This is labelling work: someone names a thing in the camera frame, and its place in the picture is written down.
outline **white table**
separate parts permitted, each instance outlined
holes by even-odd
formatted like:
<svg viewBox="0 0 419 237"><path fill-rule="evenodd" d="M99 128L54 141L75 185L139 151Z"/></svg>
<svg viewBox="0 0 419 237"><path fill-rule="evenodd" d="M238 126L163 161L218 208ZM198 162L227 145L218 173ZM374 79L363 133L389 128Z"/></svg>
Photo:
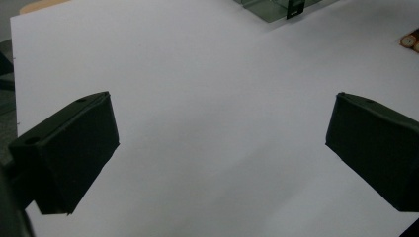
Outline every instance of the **white table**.
<svg viewBox="0 0 419 237"><path fill-rule="evenodd" d="M12 19L19 134L110 91L121 146L40 237L396 237L325 143L341 91L419 119L415 0L322 2L267 24L232 0L73 0Z"/></svg>

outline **dark floor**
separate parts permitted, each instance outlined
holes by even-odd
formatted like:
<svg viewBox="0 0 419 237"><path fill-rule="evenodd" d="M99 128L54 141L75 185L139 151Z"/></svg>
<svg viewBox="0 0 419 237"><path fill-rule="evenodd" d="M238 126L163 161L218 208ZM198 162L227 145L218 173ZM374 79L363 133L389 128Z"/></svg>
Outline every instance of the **dark floor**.
<svg viewBox="0 0 419 237"><path fill-rule="evenodd" d="M0 52L5 55L9 61L13 61L12 41L6 40L0 42ZM8 73L0 75L0 79L6 82L14 81L14 74ZM16 102L15 92L5 90L0 86L0 163L6 164L11 160L7 146L17 137L16 128Z"/></svg>

